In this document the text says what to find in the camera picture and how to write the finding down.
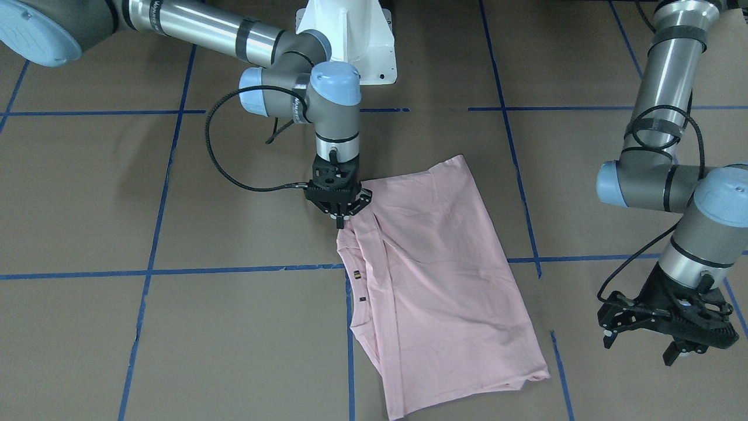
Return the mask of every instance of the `black strap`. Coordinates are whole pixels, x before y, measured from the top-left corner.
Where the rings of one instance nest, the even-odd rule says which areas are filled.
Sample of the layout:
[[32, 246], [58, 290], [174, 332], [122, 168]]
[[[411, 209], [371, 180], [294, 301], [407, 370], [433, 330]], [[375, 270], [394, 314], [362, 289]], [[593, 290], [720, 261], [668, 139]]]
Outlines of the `black strap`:
[[678, 38], [690, 38], [692, 40], [697, 40], [702, 44], [702, 52], [706, 51], [707, 37], [705, 30], [691, 25], [677, 25], [668, 26], [662, 31], [657, 31], [657, 34], [654, 35], [654, 39], [652, 39], [652, 46], [649, 47], [647, 55], [652, 52], [652, 49], [657, 44], [663, 41], [674, 40]]
[[662, 195], [662, 207], [666, 212], [672, 212], [670, 210], [670, 190], [672, 189], [672, 179], [675, 177], [675, 171], [678, 166], [671, 166], [667, 172], [667, 179], [665, 180], [665, 193]]
[[320, 140], [322, 140], [324, 142], [327, 142], [327, 143], [345, 143], [345, 142], [352, 141], [353, 139], [356, 139], [358, 137], [358, 132], [356, 132], [356, 134], [353, 135], [353, 136], [351, 136], [351, 137], [346, 137], [345, 139], [330, 139], [328, 137], [322, 136], [321, 134], [319, 134], [317, 132], [315, 132], [314, 134], [317, 137], [319, 137]]
[[660, 154], [660, 155], [662, 155], [663, 157], [666, 157], [666, 158], [668, 158], [668, 159], [669, 159], [669, 160], [671, 160], [671, 161], [672, 161], [672, 159], [673, 159], [673, 157], [672, 157], [672, 155], [671, 155], [671, 154], [668, 154], [667, 152], [665, 152], [665, 151], [662, 151], [661, 149], [650, 149], [650, 148], [643, 148], [643, 147], [641, 147], [641, 146], [632, 146], [632, 147], [630, 147], [630, 148], [626, 148], [626, 149], [624, 149], [623, 151], [621, 151], [621, 154], [623, 154], [624, 152], [629, 152], [629, 151], [645, 151], [645, 152], [655, 152], [656, 154]]
[[626, 127], [626, 134], [628, 136], [633, 132], [639, 132], [641, 130], [653, 130], [655, 132], [666, 133], [676, 139], [680, 139], [683, 136], [683, 127], [678, 126], [672, 121], [663, 120], [661, 118], [640, 118], [634, 120], [633, 123], [629, 123]]
[[296, 50], [294, 50], [294, 49], [290, 49], [290, 50], [288, 50], [288, 51], [286, 51], [286, 52], [283, 52], [283, 53], [284, 53], [284, 54], [296, 54], [296, 55], [298, 55], [299, 57], [301, 57], [301, 58], [303, 58], [304, 60], [306, 60], [306, 61], [307, 61], [307, 63], [309, 63], [309, 65], [310, 65], [311, 67], [314, 67], [314, 63], [312, 62], [312, 59], [311, 59], [311, 58], [308, 58], [308, 57], [307, 57], [307, 56], [306, 56], [306, 55], [305, 55], [305, 54], [304, 54], [303, 52], [298, 52], [298, 51], [296, 51]]
[[236, 57], [239, 60], [249, 62], [249, 57], [247, 57], [247, 38], [254, 23], [255, 21], [253, 20], [244, 19], [239, 25], [239, 31], [236, 33]]

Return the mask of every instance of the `black cable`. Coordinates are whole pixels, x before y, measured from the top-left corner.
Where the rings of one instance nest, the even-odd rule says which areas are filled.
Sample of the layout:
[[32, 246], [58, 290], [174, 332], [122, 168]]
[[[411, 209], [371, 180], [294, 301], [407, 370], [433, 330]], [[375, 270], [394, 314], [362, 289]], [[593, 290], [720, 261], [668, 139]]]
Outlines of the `black cable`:
[[641, 3], [639, 3], [639, 0], [635, 0], [634, 4], [637, 6], [637, 10], [639, 11], [639, 16], [642, 17], [642, 20], [645, 24], [647, 24], [647, 28], [649, 28], [650, 31], [652, 31], [652, 34], [657, 32], [657, 29], [652, 25], [651, 22], [649, 22], [649, 19], [647, 19], [646, 13], [644, 13], [644, 10], [642, 9]]
[[[226, 103], [226, 101], [230, 100], [236, 95], [239, 95], [243, 92], [249, 92], [249, 91], [278, 91], [278, 92], [283, 92], [284, 94], [288, 94], [296, 98], [299, 101], [302, 107], [304, 118], [306, 118], [307, 103], [304, 102], [304, 98], [302, 98], [301, 95], [295, 93], [294, 91], [290, 91], [285, 88], [280, 88], [278, 86], [270, 86], [270, 85], [249, 86], [247, 88], [241, 88], [241, 89], [232, 91], [224, 95], [220, 100], [218, 100], [218, 102], [213, 106], [210, 112], [208, 112], [208, 115], [205, 119], [205, 144], [208, 147], [208, 155], [210, 155], [210, 160], [213, 161], [213, 165], [216, 167], [218, 172], [220, 172], [221, 175], [223, 175], [228, 181], [231, 181], [236, 186], [241, 187], [242, 189], [245, 189], [245, 190], [249, 190], [251, 192], [263, 193], [263, 192], [274, 192], [274, 191], [283, 190], [283, 189], [305, 189], [307, 188], [306, 183], [288, 183], [288, 184], [281, 184], [280, 186], [275, 186], [275, 187], [260, 187], [260, 188], [250, 187], [246, 184], [243, 184], [237, 181], [234, 177], [231, 177], [230, 175], [228, 175], [228, 173], [221, 167], [221, 165], [216, 160], [215, 155], [213, 154], [213, 148], [210, 144], [210, 124], [213, 120], [213, 115], [215, 114], [215, 112], [218, 111], [219, 108], [221, 108]], [[286, 124], [286, 126], [281, 128], [279, 132], [274, 133], [274, 136], [271, 137], [271, 139], [274, 139], [275, 136], [280, 134], [280, 132], [288, 128], [291, 124]]]
[[[702, 136], [701, 129], [699, 129], [699, 125], [696, 123], [696, 120], [694, 120], [693, 117], [690, 116], [690, 114], [683, 111], [682, 109], [679, 109], [677, 106], [662, 104], [662, 105], [653, 106], [651, 108], [644, 110], [644, 112], [639, 114], [634, 119], [634, 121], [631, 122], [631, 126], [634, 127], [638, 120], [643, 119], [645, 115], [649, 114], [650, 112], [656, 111], [658, 109], [669, 109], [669, 110], [675, 111], [678, 114], [682, 115], [686, 119], [686, 122], [691, 123], [691, 126], [693, 126], [693, 131], [696, 132], [696, 143], [699, 146], [699, 180], [701, 180], [702, 178], [704, 178], [705, 167], [706, 167], [706, 163], [705, 163], [706, 159], [704, 156], [704, 138]], [[637, 143], [642, 148], [645, 148], [650, 151], [663, 151], [681, 141], [681, 138], [673, 137], [673, 139], [667, 142], [665, 145], [651, 146], [651, 145], [647, 145], [646, 143], [642, 141], [642, 139], [639, 138], [636, 130], [633, 131], [631, 135], [634, 137], [634, 140], [637, 141]]]
[[[692, 102], [693, 102], [693, 95], [691, 95], [691, 98], [688, 100], [689, 111], [690, 111]], [[672, 111], [676, 111], [678, 114], [682, 115], [686, 119], [687, 123], [691, 123], [691, 125], [693, 126], [693, 131], [696, 132], [696, 143], [698, 143], [699, 145], [699, 180], [702, 180], [704, 178], [704, 173], [706, 172], [706, 165], [705, 165], [706, 159], [705, 159], [705, 154], [704, 154], [704, 138], [702, 137], [702, 133], [701, 133], [701, 130], [699, 129], [699, 125], [696, 123], [693, 117], [690, 116], [689, 112], [685, 112], [682, 109], [679, 109], [678, 107], [671, 106], [671, 105], [663, 104], [663, 105], [653, 106], [652, 108], [647, 109], [641, 114], [639, 114], [639, 116], [634, 119], [631, 125], [633, 126], [638, 120], [644, 118], [645, 115], [657, 109], [671, 109]], [[632, 135], [634, 136], [634, 140], [636, 140], [637, 143], [639, 143], [639, 145], [641, 145], [645, 149], [649, 149], [652, 151], [662, 151], [663, 149], [667, 149], [670, 146], [673, 146], [674, 144], [680, 142], [680, 138], [674, 138], [671, 142], [667, 142], [663, 146], [652, 147], [642, 142], [642, 140], [639, 139], [639, 136], [637, 136], [636, 131], [634, 131]], [[654, 246], [658, 241], [667, 237], [668, 234], [675, 231], [675, 228], [677, 227], [678, 227], [678, 224], [676, 223], [672, 227], [668, 228], [665, 232], [658, 235], [654, 240], [647, 243], [644, 247], [639, 249], [629, 258], [627, 258], [626, 261], [621, 263], [621, 265], [618, 266], [618, 268], [615, 269], [613, 273], [611, 273], [610, 276], [608, 276], [607, 279], [605, 279], [605, 281], [603, 281], [603, 285], [600, 286], [600, 290], [598, 291], [598, 300], [600, 300], [602, 303], [606, 303], [606, 300], [603, 298], [603, 292], [605, 291], [605, 288], [608, 286], [608, 284], [610, 284], [610, 281], [612, 281], [613, 278], [615, 278], [619, 273], [621, 273], [621, 271], [624, 270], [624, 268], [626, 268], [632, 261], [634, 261], [637, 257], [642, 255], [642, 253], [647, 251], [650, 247]], [[609, 304], [620, 306], [619, 304], [616, 304], [616, 303], [609, 303]]]
[[648, 242], [646, 246], [644, 246], [641, 249], [639, 249], [637, 252], [635, 252], [633, 255], [631, 255], [631, 257], [627, 258], [626, 261], [624, 261], [623, 263], [621, 263], [621, 265], [618, 266], [618, 269], [615, 269], [613, 271], [613, 273], [611, 273], [610, 276], [608, 276], [607, 279], [605, 279], [605, 281], [603, 282], [603, 285], [601, 285], [600, 290], [598, 291], [598, 300], [600, 300], [601, 302], [605, 303], [606, 301], [603, 298], [603, 292], [605, 291], [605, 288], [608, 286], [608, 284], [610, 283], [610, 281], [612, 281], [613, 278], [616, 277], [616, 275], [618, 275], [619, 273], [621, 273], [621, 271], [625, 267], [627, 267], [629, 263], [631, 263], [632, 261], [634, 261], [637, 257], [641, 256], [642, 253], [644, 253], [645, 251], [647, 251], [649, 249], [649, 247], [654, 246], [659, 240], [662, 240], [663, 238], [667, 237], [668, 234], [670, 234], [671, 232], [675, 231], [675, 228], [677, 226], [678, 226], [678, 224], [676, 223], [672, 227], [668, 228], [665, 232], [663, 232], [662, 234], [658, 235], [657, 238], [655, 238], [654, 240]]
[[283, 133], [287, 128], [291, 127], [292, 124], [293, 124], [293, 120], [289, 121], [288, 123], [285, 123], [280, 128], [280, 130], [277, 130], [277, 128], [278, 128], [278, 119], [276, 118], [275, 119], [275, 125], [273, 126], [273, 134], [272, 134], [272, 136], [268, 137], [268, 140], [265, 140], [265, 145], [270, 145], [271, 143], [273, 143], [273, 141], [275, 140], [275, 138], [277, 138], [278, 135], [280, 135], [281, 133]]

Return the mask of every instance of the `brown floor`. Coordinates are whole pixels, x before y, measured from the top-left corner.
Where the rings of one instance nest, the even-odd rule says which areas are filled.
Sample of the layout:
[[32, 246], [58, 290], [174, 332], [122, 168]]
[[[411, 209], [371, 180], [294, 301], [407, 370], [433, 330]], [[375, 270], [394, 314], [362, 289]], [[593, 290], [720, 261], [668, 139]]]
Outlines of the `brown floor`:
[[[304, 5], [212, 3], [287, 28]], [[601, 343], [600, 282], [678, 218], [595, 194], [652, 37], [633, 2], [397, 1], [394, 21], [399, 80], [363, 89], [362, 175], [465, 155], [551, 368], [521, 392], [407, 419], [745, 420], [737, 315], [732, 348], [670, 368], [667, 337]], [[727, 13], [694, 87], [709, 165], [748, 158], [747, 62], [748, 27]], [[0, 420], [386, 419], [378, 374], [346, 329], [332, 221], [299, 192], [235, 188], [204, 150], [204, 110], [244, 68], [135, 32], [54, 69], [0, 44]], [[214, 128], [238, 179], [309, 177], [310, 127], [265, 146], [272, 122], [233, 104]], [[682, 163], [694, 145], [689, 134]], [[614, 288], [635, 295], [654, 262], [635, 261]], [[743, 259], [729, 293], [745, 309], [747, 281]]]

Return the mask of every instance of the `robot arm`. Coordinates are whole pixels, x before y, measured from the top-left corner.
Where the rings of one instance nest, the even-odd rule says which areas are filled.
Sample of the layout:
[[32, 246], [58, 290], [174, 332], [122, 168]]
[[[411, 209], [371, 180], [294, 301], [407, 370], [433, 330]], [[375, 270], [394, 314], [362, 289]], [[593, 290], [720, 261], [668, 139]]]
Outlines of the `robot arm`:
[[614, 291], [598, 312], [606, 348], [626, 330], [671, 335], [663, 355], [668, 366], [681, 353], [727, 348], [738, 340], [729, 322], [732, 307], [718, 286], [748, 245], [748, 163], [718, 169], [703, 161], [674, 164], [708, 29], [720, 13], [738, 7], [745, 2], [660, 2], [621, 157], [598, 173], [603, 202], [684, 214], [639, 296], [630, 300]]
[[240, 94], [245, 109], [315, 126], [313, 176], [296, 186], [338, 228], [371, 202], [358, 181], [360, 76], [350, 64], [328, 61], [321, 32], [294, 34], [197, 0], [0, 0], [0, 16], [0, 39], [47, 66], [76, 60], [129, 26], [264, 67], [242, 75], [240, 88], [257, 87]]

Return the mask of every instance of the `black band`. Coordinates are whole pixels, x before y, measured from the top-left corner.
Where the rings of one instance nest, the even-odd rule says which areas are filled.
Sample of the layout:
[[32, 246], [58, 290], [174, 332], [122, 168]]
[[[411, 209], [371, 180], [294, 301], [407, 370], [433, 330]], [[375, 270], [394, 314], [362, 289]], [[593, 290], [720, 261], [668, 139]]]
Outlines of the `black band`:
[[663, 120], [661, 118], [638, 118], [632, 123], [629, 123], [626, 127], [626, 134], [628, 136], [633, 132], [639, 132], [641, 130], [653, 130], [655, 132], [666, 133], [676, 139], [680, 139], [683, 136], [683, 127], [678, 126], [672, 121]]
[[325, 142], [327, 142], [327, 143], [345, 143], [345, 142], [350, 142], [350, 141], [352, 141], [353, 139], [356, 139], [356, 138], [358, 137], [358, 134], [359, 134], [359, 133], [360, 133], [360, 132], [356, 132], [356, 134], [355, 134], [355, 135], [353, 135], [353, 136], [351, 136], [351, 137], [348, 137], [348, 138], [345, 138], [345, 139], [330, 139], [330, 138], [328, 138], [328, 137], [324, 137], [324, 136], [320, 135], [320, 134], [319, 134], [319, 133], [317, 133], [317, 132], [314, 132], [314, 134], [315, 134], [315, 135], [316, 135], [317, 137], [319, 137], [319, 139], [320, 139], [320, 140], [323, 140], [323, 141], [325, 141]]
[[312, 60], [311, 60], [310, 58], [308, 58], [308, 57], [307, 57], [307, 56], [306, 56], [306, 55], [305, 55], [304, 53], [302, 53], [302, 52], [298, 52], [298, 51], [296, 51], [296, 50], [294, 50], [294, 49], [290, 49], [290, 50], [288, 50], [288, 51], [286, 51], [286, 52], [283, 52], [283, 53], [284, 53], [284, 55], [285, 55], [285, 54], [296, 54], [296, 55], [298, 55], [299, 57], [301, 57], [301, 58], [303, 58], [304, 60], [306, 60], [306, 61], [307, 61], [307, 63], [309, 63], [309, 65], [310, 65], [311, 67], [314, 67], [314, 63], [312, 62]]
[[132, 24], [132, 20], [130, 20], [130, 0], [122, 0], [122, 17], [130, 29], [137, 31], [135, 25]]
[[696, 26], [690, 26], [690, 25], [676, 25], [676, 26], [668, 26], [667, 28], [663, 29], [662, 31], [657, 31], [657, 34], [654, 35], [654, 39], [652, 39], [652, 46], [649, 47], [649, 51], [647, 52], [647, 55], [652, 52], [652, 49], [659, 43], [667, 40], [674, 40], [679, 38], [690, 38], [692, 40], [697, 40], [702, 44], [702, 52], [706, 51], [706, 31], [697, 28]]
[[727, 269], [728, 267], [732, 267], [732, 263], [731, 264], [715, 263], [713, 261], [705, 260], [705, 259], [700, 258], [698, 256], [694, 256], [691, 253], [689, 253], [686, 250], [684, 250], [683, 247], [680, 247], [675, 242], [675, 240], [672, 237], [670, 238], [670, 244], [672, 244], [672, 247], [674, 249], [678, 250], [679, 253], [681, 253], [685, 257], [688, 257], [689, 259], [693, 260], [696, 263], [703, 264], [703, 265], [709, 266], [709, 267], [717, 267], [719, 269]]
[[662, 195], [662, 207], [666, 212], [672, 212], [670, 210], [670, 189], [672, 188], [672, 178], [675, 177], [675, 171], [678, 166], [671, 166], [667, 172], [667, 179], [665, 180], [665, 193]]
[[278, 36], [275, 37], [275, 42], [273, 43], [273, 51], [270, 53], [270, 64], [275, 63], [275, 51], [278, 49], [278, 43], [280, 43], [281, 36], [283, 36], [283, 33], [285, 32], [285, 30], [282, 30], [278, 32]]
[[109, 6], [109, 13], [111, 13], [111, 33], [117, 32], [120, 28], [120, 15], [117, 13], [117, 8], [114, 6], [114, 0], [104, 0], [106, 5]]
[[668, 159], [670, 159], [672, 161], [672, 155], [668, 154], [667, 152], [662, 151], [660, 149], [648, 149], [648, 148], [643, 148], [641, 146], [632, 146], [630, 148], [624, 149], [623, 151], [621, 151], [621, 153], [623, 154], [624, 152], [629, 152], [629, 151], [655, 152], [656, 154], [660, 154], [663, 157], [667, 157]]
[[164, 29], [161, 27], [161, 6], [163, 0], [150, 0], [150, 7], [148, 8], [148, 19], [150, 19], [150, 27], [154, 31], [161, 35], [166, 35]]
[[239, 25], [239, 31], [236, 33], [236, 57], [239, 60], [249, 62], [249, 57], [247, 56], [247, 38], [253, 25], [254, 21], [248, 19], [242, 20], [242, 23]]

